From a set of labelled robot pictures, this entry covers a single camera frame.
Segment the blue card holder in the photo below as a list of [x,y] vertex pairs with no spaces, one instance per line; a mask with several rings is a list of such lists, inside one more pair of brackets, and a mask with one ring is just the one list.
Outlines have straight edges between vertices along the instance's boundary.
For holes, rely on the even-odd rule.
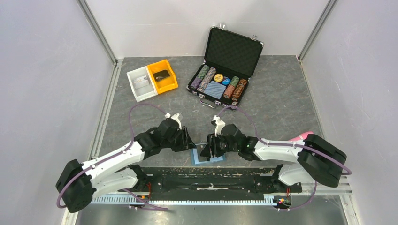
[[226,156],[221,157],[213,157],[213,158],[206,158],[200,156],[200,153],[205,147],[205,143],[200,143],[196,145],[196,148],[190,150],[191,152],[191,163],[193,166],[207,166],[213,165],[215,163],[225,162],[227,161]]

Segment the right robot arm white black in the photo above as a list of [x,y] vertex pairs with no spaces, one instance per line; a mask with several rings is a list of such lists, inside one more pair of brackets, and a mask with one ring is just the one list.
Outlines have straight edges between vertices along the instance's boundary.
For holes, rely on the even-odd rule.
[[276,191],[305,181],[336,188],[347,171],[344,165],[347,155],[316,134],[293,141],[271,141],[246,136],[234,124],[229,124],[219,133],[207,136],[200,156],[221,157],[226,152],[236,152],[247,161],[282,161],[271,178],[271,186]]

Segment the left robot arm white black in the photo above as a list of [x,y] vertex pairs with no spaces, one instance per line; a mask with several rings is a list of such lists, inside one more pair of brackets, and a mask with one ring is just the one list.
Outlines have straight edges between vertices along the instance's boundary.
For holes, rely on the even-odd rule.
[[140,133],[124,146],[97,159],[66,163],[55,187],[58,208],[70,213],[85,208],[91,201],[110,192],[131,189],[142,191],[147,177],[133,164],[157,155],[162,149],[181,152],[195,148],[185,126],[178,119],[166,118],[158,127]]

